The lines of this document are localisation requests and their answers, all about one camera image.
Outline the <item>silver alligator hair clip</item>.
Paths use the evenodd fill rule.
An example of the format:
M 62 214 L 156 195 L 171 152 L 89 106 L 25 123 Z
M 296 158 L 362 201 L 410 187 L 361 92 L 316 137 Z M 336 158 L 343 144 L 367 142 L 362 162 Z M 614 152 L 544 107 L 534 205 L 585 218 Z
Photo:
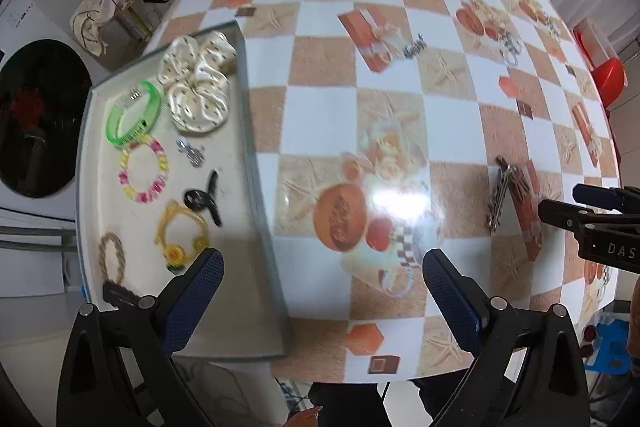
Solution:
M 491 233 L 494 233 L 498 228 L 502 205 L 515 173 L 514 167 L 503 156 L 497 156 L 496 161 L 499 167 L 499 176 L 496 186 L 491 192 L 487 216 L 487 228 Z

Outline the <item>dark brown snap clip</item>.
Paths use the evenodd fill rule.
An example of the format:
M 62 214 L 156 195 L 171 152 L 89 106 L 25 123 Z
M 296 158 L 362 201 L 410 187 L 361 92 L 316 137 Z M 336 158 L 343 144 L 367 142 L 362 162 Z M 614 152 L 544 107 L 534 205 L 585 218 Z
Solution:
M 117 309 L 127 309 L 134 307 L 140 299 L 128 288 L 119 285 L 111 280 L 107 280 L 102 286 L 102 297 L 106 303 Z

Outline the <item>grey jewelry tray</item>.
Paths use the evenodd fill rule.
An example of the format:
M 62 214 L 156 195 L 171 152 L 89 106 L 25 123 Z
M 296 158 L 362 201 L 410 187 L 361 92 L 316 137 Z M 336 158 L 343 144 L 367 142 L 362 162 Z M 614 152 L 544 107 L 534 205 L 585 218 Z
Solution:
M 291 327 L 278 279 L 250 122 L 245 39 L 240 26 L 219 26 L 238 52 L 230 75 L 231 107 L 218 129 L 197 135 L 180 131 L 164 107 L 150 131 L 167 158 L 165 186 L 152 202 L 136 202 L 125 190 L 140 194 L 156 181 L 157 153 L 141 144 L 124 155 L 105 138 L 108 112 L 116 100 L 142 80 L 157 80 L 164 51 L 157 49 L 114 72 L 93 87 L 82 122 L 76 167 L 76 230 L 82 278 L 90 303 L 111 310 L 102 297 L 104 277 L 116 277 L 113 247 L 102 245 L 107 233 L 122 243 L 122 285 L 138 296 L 158 295 L 175 276 L 163 250 L 181 247 L 194 253 L 193 242 L 220 251 L 224 277 L 191 339 L 187 357 L 225 362 L 272 361 L 290 349 Z M 183 202 L 190 188 L 205 190 L 218 172 L 216 201 L 222 227 L 207 209 L 192 211 Z

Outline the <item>black claw hair clip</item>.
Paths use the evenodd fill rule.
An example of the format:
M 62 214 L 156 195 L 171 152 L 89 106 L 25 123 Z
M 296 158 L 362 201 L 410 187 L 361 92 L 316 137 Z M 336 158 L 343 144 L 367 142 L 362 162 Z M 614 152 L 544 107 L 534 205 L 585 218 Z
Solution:
M 198 190 L 197 188 L 190 188 L 190 190 L 183 193 L 183 202 L 184 205 L 192 211 L 207 209 L 215 225 L 221 228 L 222 220 L 216 201 L 217 184 L 218 172 L 213 170 L 209 175 L 206 189 Z

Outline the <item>cream cloth on rack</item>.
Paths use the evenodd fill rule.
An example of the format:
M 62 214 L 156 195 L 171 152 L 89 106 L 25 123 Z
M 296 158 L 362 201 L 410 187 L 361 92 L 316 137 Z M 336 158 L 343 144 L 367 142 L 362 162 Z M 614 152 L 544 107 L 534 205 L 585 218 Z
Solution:
M 102 28 L 132 2 L 134 0 L 82 0 L 70 18 L 70 30 L 87 52 L 100 57 L 107 50 Z

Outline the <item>green plastic bangle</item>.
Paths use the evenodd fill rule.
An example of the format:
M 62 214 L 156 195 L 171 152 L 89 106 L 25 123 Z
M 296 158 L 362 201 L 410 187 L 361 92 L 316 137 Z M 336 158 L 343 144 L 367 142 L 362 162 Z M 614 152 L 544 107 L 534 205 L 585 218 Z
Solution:
M 160 116 L 162 97 L 149 80 L 142 80 L 122 94 L 108 112 L 105 138 L 118 148 L 138 142 Z

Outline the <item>cream polka dot scrunchie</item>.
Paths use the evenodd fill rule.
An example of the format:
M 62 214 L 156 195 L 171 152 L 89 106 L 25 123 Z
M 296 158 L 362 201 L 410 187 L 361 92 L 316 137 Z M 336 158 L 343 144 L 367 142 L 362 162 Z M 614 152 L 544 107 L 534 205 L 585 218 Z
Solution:
M 157 81 L 164 90 L 171 120 L 180 131 L 205 134 L 228 120 L 229 76 L 235 64 L 236 49 L 219 30 L 209 31 L 202 42 L 184 35 L 168 46 Z

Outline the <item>white washing machine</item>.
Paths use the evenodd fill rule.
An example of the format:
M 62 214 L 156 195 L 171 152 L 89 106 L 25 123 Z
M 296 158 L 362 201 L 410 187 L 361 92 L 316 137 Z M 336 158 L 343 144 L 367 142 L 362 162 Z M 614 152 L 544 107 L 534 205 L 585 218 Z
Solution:
M 107 70 L 32 0 L 1 3 L 1 208 L 73 221 L 76 158 Z

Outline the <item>red plastic stool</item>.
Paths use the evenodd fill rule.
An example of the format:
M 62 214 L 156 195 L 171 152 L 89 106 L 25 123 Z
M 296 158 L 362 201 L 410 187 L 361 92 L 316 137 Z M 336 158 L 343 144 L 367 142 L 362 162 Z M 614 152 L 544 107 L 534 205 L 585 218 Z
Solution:
M 573 35 L 596 83 L 601 101 L 609 108 L 628 86 L 625 67 L 597 23 L 585 17 Z

